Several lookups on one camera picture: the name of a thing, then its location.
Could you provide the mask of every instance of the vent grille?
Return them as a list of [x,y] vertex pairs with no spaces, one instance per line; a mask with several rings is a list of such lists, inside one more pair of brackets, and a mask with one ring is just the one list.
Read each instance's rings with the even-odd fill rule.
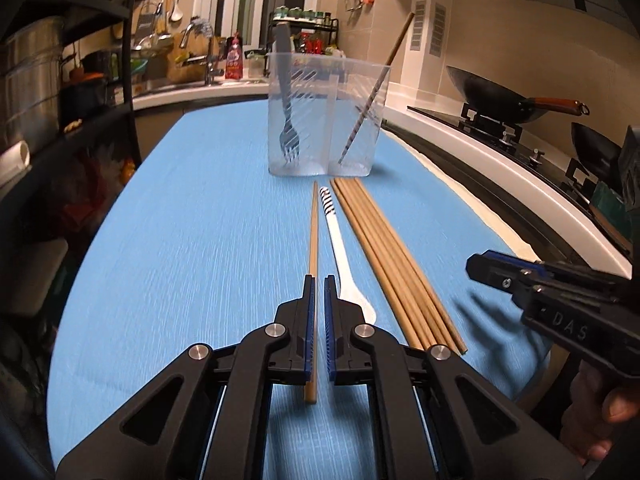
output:
[[420,50],[422,43],[422,31],[424,30],[424,17],[426,15],[427,0],[415,3],[414,31],[411,35],[411,50]]
[[433,16],[433,32],[431,33],[431,46],[429,54],[440,57],[442,55],[442,43],[444,42],[444,29],[447,22],[447,9],[440,4],[436,4],[436,11]]

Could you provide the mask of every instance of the human hand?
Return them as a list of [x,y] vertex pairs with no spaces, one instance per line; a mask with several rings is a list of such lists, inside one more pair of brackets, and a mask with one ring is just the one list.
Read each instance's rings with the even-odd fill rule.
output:
[[601,373],[581,362],[571,383],[573,403],[562,416],[560,431],[560,442],[581,464],[587,460],[603,460],[612,446],[613,425],[631,420],[640,413],[640,386],[615,388],[601,402],[598,394],[603,385]]

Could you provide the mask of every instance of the wok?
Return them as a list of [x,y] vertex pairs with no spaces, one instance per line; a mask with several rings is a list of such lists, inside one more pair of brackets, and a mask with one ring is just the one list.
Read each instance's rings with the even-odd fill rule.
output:
[[622,195],[618,158],[622,150],[603,134],[580,123],[571,123],[571,138],[578,160],[613,191]]
[[589,115],[580,101],[547,97],[526,98],[504,86],[453,66],[449,77],[458,91],[480,114],[507,124],[529,123],[548,111],[575,116]]

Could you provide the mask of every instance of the dish soap bottle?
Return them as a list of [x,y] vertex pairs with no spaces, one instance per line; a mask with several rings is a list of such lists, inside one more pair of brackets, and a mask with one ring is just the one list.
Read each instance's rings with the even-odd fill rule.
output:
[[242,47],[237,32],[226,55],[225,79],[242,79]]

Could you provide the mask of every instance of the faucet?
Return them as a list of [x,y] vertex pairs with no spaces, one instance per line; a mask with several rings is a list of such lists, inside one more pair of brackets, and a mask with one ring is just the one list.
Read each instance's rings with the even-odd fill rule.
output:
[[211,24],[204,20],[203,18],[195,18],[191,20],[191,23],[187,25],[187,28],[184,29],[182,34],[182,39],[180,40],[180,48],[187,48],[187,42],[189,41],[189,36],[191,35],[191,31],[194,31],[196,36],[203,35],[209,39],[209,45],[207,47],[207,55],[206,56],[194,56],[182,62],[182,66],[187,66],[190,64],[204,64],[207,66],[204,73],[204,84],[206,86],[211,86],[215,84],[213,81],[214,78],[214,70],[216,69],[216,65],[218,60],[214,59],[213,55],[213,42],[215,41],[215,37],[213,35],[213,27]]

